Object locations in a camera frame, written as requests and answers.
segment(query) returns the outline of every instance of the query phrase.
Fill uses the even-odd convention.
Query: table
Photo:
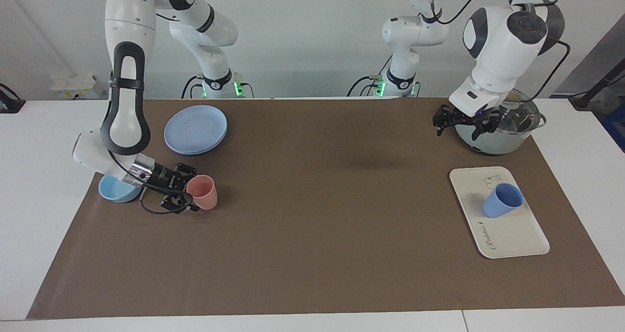
[[[81,130],[96,127],[105,101],[29,102],[20,114],[0,116],[1,320],[23,319],[54,259],[92,172],[71,158]],[[534,138],[608,268],[625,290],[625,199],[618,181],[625,176],[625,154],[594,116],[567,101],[538,101],[547,127]],[[41,205],[54,213],[41,218]],[[625,325],[625,308],[564,310],[445,311],[385,314],[290,316],[209,316],[194,318],[116,318],[67,321],[5,321],[0,331],[38,330],[290,330],[297,331],[616,331]]]

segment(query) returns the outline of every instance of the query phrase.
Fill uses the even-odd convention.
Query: stacked plates
[[[102,198],[115,203],[128,203],[137,198],[141,192],[141,187],[129,185],[113,176],[106,175],[100,180],[98,191]]]
[[[199,155],[217,147],[228,130],[226,115],[216,107],[198,105],[184,109],[165,126],[165,143],[183,155]]]

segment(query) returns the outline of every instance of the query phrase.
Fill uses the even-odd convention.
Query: power socket
[[[56,98],[65,100],[98,100],[104,94],[95,76],[54,78],[50,90]]]

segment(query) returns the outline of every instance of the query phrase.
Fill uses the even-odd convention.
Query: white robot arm
[[[109,108],[100,130],[81,133],[72,154],[78,163],[98,173],[136,186],[160,188],[166,195],[162,205],[180,212],[187,206],[193,208],[180,195],[188,178],[184,174],[195,170],[182,164],[170,170],[141,154],[150,141],[143,91],[145,67],[154,47],[156,9],[177,11],[179,22],[171,23],[170,32],[200,62],[205,89],[214,92],[210,97],[240,95],[219,49],[236,42],[236,25],[205,0],[107,0],[105,36],[113,68]]]
[[[475,125],[473,139],[494,132],[499,106],[534,59],[564,32],[562,12],[548,0],[508,0],[508,7],[478,9],[467,21],[463,42],[476,66],[433,118],[440,135],[452,125]]]
[[[419,16],[392,18],[382,27],[382,38],[393,50],[391,67],[384,73],[380,96],[406,96],[415,84],[419,54],[415,47],[443,43],[449,27],[424,14],[430,9],[429,0],[410,0]]]

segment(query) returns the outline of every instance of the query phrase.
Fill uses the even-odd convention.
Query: white wall
[[[590,90],[608,72],[625,59],[625,16],[601,39],[588,56],[571,72],[571,75],[558,87],[558,92],[574,94]],[[625,79],[610,89],[625,95]]]
[[[103,31],[105,0],[17,1],[70,70],[105,81],[110,71]],[[377,73],[389,56],[381,38],[384,21],[414,14],[409,0],[208,1],[237,23],[239,41],[225,51],[230,65],[254,85],[257,96],[346,94],[357,78]],[[465,1],[444,0],[447,16]],[[484,4],[502,5],[504,0],[476,0],[453,23],[443,45],[419,49],[422,96],[448,96],[469,74],[474,63],[462,46],[462,27]],[[563,39],[573,52],[543,96],[556,90],[625,13],[623,0],[561,0],[559,5],[567,18]],[[0,79],[25,91],[25,98],[47,98],[49,82],[44,76],[62,68],[54,60],[42,59],[45,50],[33,45],[27,30],[20,29],[24,25],[10,16],[11,9],[0,4]],[[532,94],[563,52],[557,47],[538,58],[518,88]],[[165,20],[158,20],[156,48],[147,69],[148,98],[178,97],[186,79],[199,72],[193,56],[170,37]],[[12,72],[32,76],[37,83],[29,86]]]

